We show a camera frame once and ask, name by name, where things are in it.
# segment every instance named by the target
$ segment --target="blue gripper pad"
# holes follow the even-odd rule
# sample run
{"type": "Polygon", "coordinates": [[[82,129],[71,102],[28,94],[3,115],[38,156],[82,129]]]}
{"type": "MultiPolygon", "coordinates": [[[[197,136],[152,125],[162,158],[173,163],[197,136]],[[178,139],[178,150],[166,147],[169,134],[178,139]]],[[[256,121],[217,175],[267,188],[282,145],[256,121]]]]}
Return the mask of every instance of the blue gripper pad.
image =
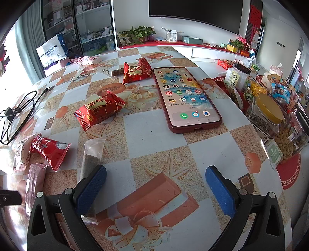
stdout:
{"type": "Polygon", "coordinates": [[[206,181],[216,197],[223,213],[231,218],[236,213],[235,201],[231,193],[227,190],[221,179],[216,175],[211,167],[205,172],[206,181]]]}
{"type": "Polygon", "coordinates": [[[81,192],[80,196],[76,199],[75,212],[77,215],[85,215],[89,211],[92,203],[105,183],[105,180],[106,168],[101,166],[98,172],[86,185],[85,189],[81,192]]]}

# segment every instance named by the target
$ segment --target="glass door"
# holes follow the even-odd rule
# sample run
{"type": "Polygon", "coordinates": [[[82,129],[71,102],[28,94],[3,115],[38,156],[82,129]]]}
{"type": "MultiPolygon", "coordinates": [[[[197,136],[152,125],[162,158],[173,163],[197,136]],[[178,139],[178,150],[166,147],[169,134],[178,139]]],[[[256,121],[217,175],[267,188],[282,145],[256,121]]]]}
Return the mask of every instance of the glass door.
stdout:
{"type": "Polygon", "coordinates": [[[74,29],[71,0],[42,0],[42,19],[46,41],[62,34],[68,48],[67,56],[73,59],[82,55],[74,29]]]}
{"type": "Polygon", "coordinates": [[[78,36],[84,56],[115,50],[109,0],[74,0],[78,36]]]}

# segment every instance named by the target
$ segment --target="black tv screen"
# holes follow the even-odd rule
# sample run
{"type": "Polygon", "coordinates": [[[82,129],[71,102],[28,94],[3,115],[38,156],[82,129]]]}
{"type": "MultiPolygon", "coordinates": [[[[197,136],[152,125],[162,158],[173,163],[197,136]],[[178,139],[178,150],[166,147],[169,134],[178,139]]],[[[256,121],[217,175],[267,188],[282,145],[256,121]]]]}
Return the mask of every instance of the black tv screen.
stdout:
{"type": "Polygon", "coordinates": [[[243,0],[149,0],[150,17],[174,17],[239,33],[243,0]]]}

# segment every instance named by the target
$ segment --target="red phone case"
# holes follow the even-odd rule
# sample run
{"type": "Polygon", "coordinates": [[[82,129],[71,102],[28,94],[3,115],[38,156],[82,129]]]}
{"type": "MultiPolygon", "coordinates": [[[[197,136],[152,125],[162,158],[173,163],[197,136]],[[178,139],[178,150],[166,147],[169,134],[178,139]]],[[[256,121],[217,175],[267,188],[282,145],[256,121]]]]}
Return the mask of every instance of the red phone case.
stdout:
{"type": "Polygon", "coordinates": [[[162,102],[162,105],[163,105],[163,110],[164,110],[164,114],[165,114],[166,121],[167,121],[167,124],[168,124],[168,128],[173,133],[189,133],[189,132],[193,132],[194,130],[206,130],[206,129],[211,129],[211,128],[219,127],[222,124],[222,117],[221,117],[220,113],[218,112],[217,108],[215,107],[215,105],[213,104],[213,102],[211,101],[211,99],[209,98],[207,93],[203,90],[203,88],[199,85],[198,81],[194,78],[194,76],[191,74],[191,72],[187,68],[185,68],[185,69],[189,72],[189,74],[193,77],[195,82],[203,90],[203,92],[207,96],[208,100],[210,101],[210,103],[213,105],[214,109],[218,113],[218,115],[220,117],[220,120],[216,121],[216,122],[197,124],[197,125],[187,125],[187,126],[186,125],[185,126],[174,126],[174,125],[172,125],[170,117],[169,117],[168,112],[167,112],[167,108],[165,106],[165,102],[164,102],[164,99],[163,99],[163,96],[162,96],[159,84],[158,84],[158,81],[157,81],[157,79],[155,77],[155,72],[154,72],[154,70],[157,70],[157,69],[172,69],[172,68],[185,68],[185,67],[176,67],[176,66],[174,66],[174,67],[158,67],[158,68],[152,69],[152,77],[154,78],[154,80],[155,80],[155,82],[157,84],[157,88],[158,88],[160,99],[161,99],[161,102],[162,102]]]}

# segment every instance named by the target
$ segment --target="yellow box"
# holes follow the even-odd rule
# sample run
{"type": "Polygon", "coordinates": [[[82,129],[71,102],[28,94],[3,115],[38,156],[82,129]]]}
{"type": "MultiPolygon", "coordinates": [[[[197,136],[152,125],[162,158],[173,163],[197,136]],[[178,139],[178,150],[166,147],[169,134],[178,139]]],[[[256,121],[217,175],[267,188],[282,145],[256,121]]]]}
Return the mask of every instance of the yellow box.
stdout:
{"type": "Polygon", "coordinates": [[[227,45],[226,47],[228,50],[232,51],[232,52],[237,52],[238,51],[238,48],[237,47],[234,47],[232,45],[227,45]]]}

